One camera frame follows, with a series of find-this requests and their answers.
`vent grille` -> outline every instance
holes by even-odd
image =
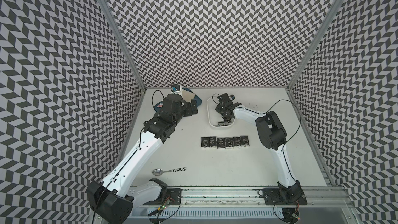
[[[148,208],[147,215],[156,208]],[[166,209],[159,218],[171,216],[177,209]],[[279,218],[283,218],[282,209],[275,207],[275,213]],[[142,218],[137,216],[138,212],[132,211],[130,218]],[[180,209],[172,218],[184,219],[237,219],[237,218],[277,218],[272,208],[189,208],[189,210]]]

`metal frame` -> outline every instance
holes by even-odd
[[[181,205],[184,209],[192,212],[211,209],[221,210],[247,210],[261,211],[272,209],[273,206],[266,205],[263,196],[258,191],[263,188],[275,187],[170,187],[181,188]],[[361,224],[355,206],[351,202],[344,187],[302,187],[308,205],[300,208],[341,208],[348,224]],[[147,218],[147,208],[158,206],[143,205],[137,207],[129,218]],[[169,206],[171,211],[178,206]],[[295,208],[296,205],[278,206],[280,208]]]
[[[126,44],[124,38],[122,37],[122,34],[117,26],[114,16],[111,13],[111,9],[109,8],[108,3],[106,2],[106,0],[97,0],[97,3],[98,3],[98,6],[101,8],[105,19],[107,20],[109,27],[111,28],[111,30],[113,32],[113,35],[115,36],[117,42],[119,43],[119,46],[120,46],[122,52],[124,53],[127,62],[130,65],[132,73],[138,82],[138,85],[140,86],[140,88],[142,90],[145,91],[146,90],[145,84],[142,81],[141,75],[138,72],[137,67],[135,66],[134,59],[132,58],[131,53],[129,52],[129,49],[127,48],[127,44]]]
[[[304,68],[307,66],[308,62],[310,61],[312,55],[315,53],[317,47],[322,41],[326,31],[329,28],[329,25],[332,23],[334,17],[337,15],[341,5],[343,4],[344,0],[334,0],[331,4],[329,11],[326,13],[325,19],[321,22],[321,26],[319,27],[317,33],[315,34],[310,46],[307,49],[304,57],[302,58],[300,64],[298,65],[293,77],[291,78],[287,87],[289,89],[293,88],[298,79],[300,78]]]

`robotic arm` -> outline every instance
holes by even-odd
[[[243,106],[241,103],[233,103],[233,95],[224,93],[217,97],[219,104],[216,112],[221,114],[225,122],[231,118],[239,118],[256,125],[260,142],[270,149],[272,159],[278,172],[278,187],[281,200],[285,203],[297,201],[302,195],[300,182],[291,171],[289,157],[286,152],[286,130],[273,111],[260,113]]]
[[[183,100],[181,90],[179,85],[172,85],[172,93],[163,99],[162,110],[144,122],[137,144],[100,183],[92,181],[88,185],[91,209],[109,223],[123,223],[135,207],[146,202],[164,201],[167,184],[159,179],[152,178],[131,192],[129,189],[146,161],[166,142],[182,117],[198,113],[196,101]]]

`blue object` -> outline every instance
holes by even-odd
[[[188,92],[192,92],[189,88],[187,88],[187,87],[184,87],[184,88],[182,88],[183,90],[186,90],[186,91],[188,91]],[[201,98],[199,98],[196,94],[195,94],[195,97],[193,98],[195,101],[196,101],[196,105],[197,106],[200,106],[201,104],[202,104],[202,99]],[[161,101],[161,102],[159,102],[158,104],[156,104],[155,106],[154,106],[154,110],[156,111],[156,112],[160,112],[161,110],[162,110],[162,106],[163,106],[163,101]]]

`black and white pattern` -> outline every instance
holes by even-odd
[[[171,172],[184,172],[186,170],[187,170],[187,168],[184,167],[184,168],[173,169]]]
[[[0,223],[83,223],[141,95],[94,0],[0,0]]]
[[[294,95],[365,223],[398,223],[397,0],[345,0]]]
[[[333,0],[107,0],[148,87],[287,85]]]

